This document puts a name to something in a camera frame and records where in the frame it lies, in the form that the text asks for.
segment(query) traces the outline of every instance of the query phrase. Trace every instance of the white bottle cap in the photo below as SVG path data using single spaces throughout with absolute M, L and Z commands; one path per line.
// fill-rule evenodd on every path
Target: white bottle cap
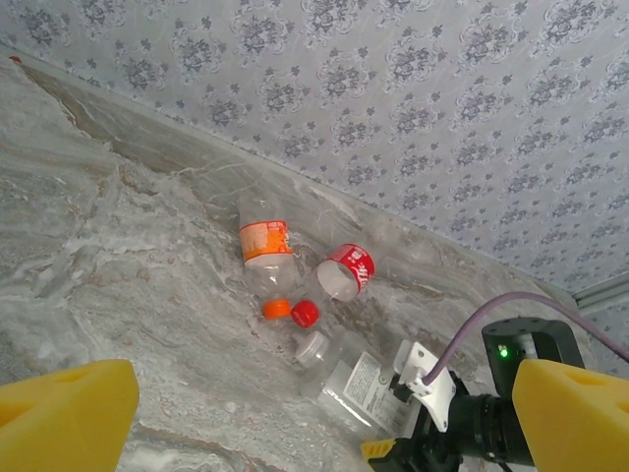
M 300 340 L 295 359 L 304 367 L 311 367 L 317 359 L 323 357 L 330 345 L 329 339 L 318 331 L 311 332 Z

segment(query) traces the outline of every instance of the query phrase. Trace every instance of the red bottle cap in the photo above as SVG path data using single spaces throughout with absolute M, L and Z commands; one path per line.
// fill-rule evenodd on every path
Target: red bottle cap
M 291 310 L 291 318 L 301 327 L 311 327 L 318 321 L 318 308 L 310 300 L 302 300 Z

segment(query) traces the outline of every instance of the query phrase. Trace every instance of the bottle label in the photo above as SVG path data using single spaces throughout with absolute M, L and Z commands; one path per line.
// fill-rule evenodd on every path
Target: bottle label
M 364 352 L 343 393 L 381 428 L 399 438 L 404 433 L 412 407 L 397 399 L 389 390 L 389 379 L 380 371 L 380 363 Z
M 286 221 L 258 221 L 243 226 L 240 242 L 245 262 L 264 254 L 292 254 Z
M 372 256 L 355 244 L 340 246 L 328 256 L 328 259 L 344 265 L 354 274 L 359 292 L 365 288 L 375 274 L 375 262 Z

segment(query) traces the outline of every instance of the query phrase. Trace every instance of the bottle cap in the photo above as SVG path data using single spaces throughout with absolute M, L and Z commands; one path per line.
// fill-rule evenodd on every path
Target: bottle cap
M 291 318 L 301 327 L 311 327 L 318 320 L 318 308 L 310 300 L 302 300 L 291 310 Z
M 318 331 L 311 332 L 300 343 L 295 352 L 295 359 L 304 367 L 310 367 L 317 359 L 320 359 L 330 345 L 325 335 Z
M 262 313 L 267 320 L 277 320 L 291 315 L 291 304 L 286 299 L 271 300 L 262 307 Z

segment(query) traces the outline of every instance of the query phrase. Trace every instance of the white bottle label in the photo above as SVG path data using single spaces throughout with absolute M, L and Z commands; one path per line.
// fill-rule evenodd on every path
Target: white bottle label
M 381 428 L 397 438 L 405 430 L 411 407 L 389 390 L 389 380 L 381 375 L 380 370 L 380 363 L 364 352 L 343 393 Z

